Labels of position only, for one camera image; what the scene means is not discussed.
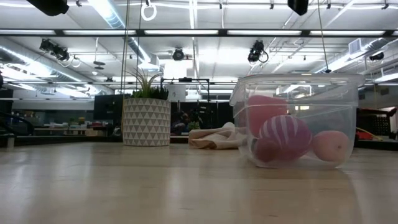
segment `pink egg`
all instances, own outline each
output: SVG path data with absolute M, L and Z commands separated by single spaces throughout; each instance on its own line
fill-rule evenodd
M 264 122 L 273 116 L 287 114 L 287 102 L 283 99 L 254 95 L 248 99 L 248 121 L 251 134 L 259 137 Z
M 348 136 L 341 131 L 322 131 L 312 140 L 314 154 L 328 162 L 343 162 L 349 146 Z
M 280 151 L 280 147 L 267 139 L 259 139 L 253 150 L 254 158 L 261 162 L 270 162 L 274 160 Z
M 292 161 L 309 151 L 312 133 L 301 119 L 280 115 L 268 119 L 262 125 L 259 138 L 279 146 L 276 159 Z

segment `plastic bin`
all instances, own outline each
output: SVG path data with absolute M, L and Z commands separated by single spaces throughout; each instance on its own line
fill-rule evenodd
M 239 150 L 260 167 L 333 168 L 355 139 L 359 74 L 258 74 L 238 81 L 230 105 Z

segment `plant pot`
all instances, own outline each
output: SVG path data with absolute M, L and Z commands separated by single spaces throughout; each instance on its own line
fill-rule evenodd
M 168 146 L 171 103 L 167 100 L 124 100 L 123 143 L 127 146 Z

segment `beige cloth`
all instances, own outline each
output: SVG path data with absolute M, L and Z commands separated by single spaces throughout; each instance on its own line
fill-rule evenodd
M 197 149 L 238 149 L 245 138 L 228 122 L 222 128 L 190 131 L 189 145 Z

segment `wooden floor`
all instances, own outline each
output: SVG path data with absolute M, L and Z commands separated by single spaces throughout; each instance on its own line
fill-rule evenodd
M 338 170 L 254 167 L 238 151 L 119 143 L 0 152 L 0 223 L 397 223 L 398 153 Z

